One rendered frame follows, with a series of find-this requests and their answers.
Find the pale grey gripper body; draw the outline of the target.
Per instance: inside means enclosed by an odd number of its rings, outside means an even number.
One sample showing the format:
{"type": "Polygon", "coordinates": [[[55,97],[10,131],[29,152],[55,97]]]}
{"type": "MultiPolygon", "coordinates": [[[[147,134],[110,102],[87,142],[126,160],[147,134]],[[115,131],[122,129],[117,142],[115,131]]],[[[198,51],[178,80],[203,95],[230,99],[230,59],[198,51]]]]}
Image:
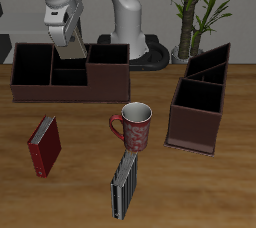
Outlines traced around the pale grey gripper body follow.
{"type": "Polygon", "coordinates": [[[48,29],[57,46],[68,45],[82,11],[81,0],[48,0],[48,29]]]}

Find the yellow book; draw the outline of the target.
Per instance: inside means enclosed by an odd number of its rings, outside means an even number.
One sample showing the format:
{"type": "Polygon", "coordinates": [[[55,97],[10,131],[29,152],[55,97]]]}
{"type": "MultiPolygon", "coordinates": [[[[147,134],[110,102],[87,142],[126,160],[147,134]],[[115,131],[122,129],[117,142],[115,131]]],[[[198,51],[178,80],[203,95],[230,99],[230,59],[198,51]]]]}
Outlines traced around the yellow book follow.
{"type": "Polygon", "coordinates": [[[67,46],[56,46],[61,59],[83,59],[87,57],[87,50],[82,41],[78,27],[75,27],[67,46]]]}

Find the dark brown desk caddy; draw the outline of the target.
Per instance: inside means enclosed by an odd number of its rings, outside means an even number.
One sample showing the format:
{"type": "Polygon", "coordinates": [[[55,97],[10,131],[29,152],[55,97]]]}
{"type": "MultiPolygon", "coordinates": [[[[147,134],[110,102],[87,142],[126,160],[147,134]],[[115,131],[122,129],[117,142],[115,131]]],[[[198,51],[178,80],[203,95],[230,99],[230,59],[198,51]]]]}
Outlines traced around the dark brown desk caddy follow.
{"type": "Polygon", "coordinates": [[[128,103],[129,46],[87,44],[82,59],[62,59],[50,43],[15,46],[10,87],[15,102],[128,103]]]}
{"type": "Polygon", "coordinates": [[[166,147],[214,156],[230,47],[227,43],[189,60],[170,105],[166,147]]]}

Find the red book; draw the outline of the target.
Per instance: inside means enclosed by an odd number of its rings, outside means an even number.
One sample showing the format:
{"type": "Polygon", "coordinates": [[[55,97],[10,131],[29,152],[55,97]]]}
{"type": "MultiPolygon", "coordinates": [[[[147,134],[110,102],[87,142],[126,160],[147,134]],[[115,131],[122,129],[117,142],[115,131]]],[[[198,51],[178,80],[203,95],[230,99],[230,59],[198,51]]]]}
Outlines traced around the red book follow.
{"type": "Polygon", "coordinates": [[[61,151],[56,118],[44,116],[27,145],[36,175],[46,178],[61,151]]]}

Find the black striped book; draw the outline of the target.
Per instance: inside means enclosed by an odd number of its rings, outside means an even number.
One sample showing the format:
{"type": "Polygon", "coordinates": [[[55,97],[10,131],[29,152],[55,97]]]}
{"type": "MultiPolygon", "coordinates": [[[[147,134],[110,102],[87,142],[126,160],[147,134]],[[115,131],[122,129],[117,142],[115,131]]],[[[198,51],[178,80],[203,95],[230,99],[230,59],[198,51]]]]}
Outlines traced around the black striped book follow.
{"type": "Polygon", "coordinates": [[[124,152],[110,183],[112,216],[123,220],[137,186],[138,154],[124,152]]]}

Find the red patterned mug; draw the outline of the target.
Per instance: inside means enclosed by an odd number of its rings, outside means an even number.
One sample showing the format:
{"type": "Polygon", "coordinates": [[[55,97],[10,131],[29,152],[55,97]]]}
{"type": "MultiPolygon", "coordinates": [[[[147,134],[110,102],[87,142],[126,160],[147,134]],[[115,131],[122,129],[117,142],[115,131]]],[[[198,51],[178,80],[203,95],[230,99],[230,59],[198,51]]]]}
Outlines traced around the red patterned mug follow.
{"type": "Polygon", "coordinates": [[[113,115],[109,119],[111,131],[124,142],[125,148],[130,152],[141,152],[147,147],[151,108],[140,102],[126,104],[120,115],[113,115]],[[120,121],[123,133],[119,133],[113,126],[114,121],[120,121]]]}

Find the green pot plant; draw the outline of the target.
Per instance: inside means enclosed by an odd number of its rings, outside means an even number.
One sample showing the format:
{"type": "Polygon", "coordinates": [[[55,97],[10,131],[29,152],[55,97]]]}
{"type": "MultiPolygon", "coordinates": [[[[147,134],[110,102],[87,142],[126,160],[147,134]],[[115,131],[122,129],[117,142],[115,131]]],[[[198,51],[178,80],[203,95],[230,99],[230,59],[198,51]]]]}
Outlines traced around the green pot plant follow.
{"type": "Polygon", "coordinates": [[[229,0],[220,4],[216,10],[214,6],[217,0],[170,1],[177,7],[177,16],[182,22],[179,45],[172,50],[172,61],[186,64],[191,57],[199,54],[202,35],[214,32],[212,25],[215,22],[231,16],[231,13],[225,13],[229,0]]]}

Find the flat black base plate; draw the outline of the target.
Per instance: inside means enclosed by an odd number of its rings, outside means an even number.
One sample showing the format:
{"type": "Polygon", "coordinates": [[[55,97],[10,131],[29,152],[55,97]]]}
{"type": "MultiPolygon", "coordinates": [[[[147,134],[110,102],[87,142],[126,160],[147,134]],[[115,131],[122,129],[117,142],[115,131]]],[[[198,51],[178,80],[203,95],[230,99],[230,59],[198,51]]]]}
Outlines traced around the flat black base plate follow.
{"type": "Polygon", "coordinates": [[[169,64],[169,51],[159,43],[158,37],[154,34],[145,35],[146,44],[149,51],[142,57],[127,61],[127,48],[124,46],[110,46],[109,34],[103,34],[98,38],[98,43],[103,44],[95,51],[97,63],[125,64],[129,63],[131,71],[157,71],[165,68],[169,64]]]}

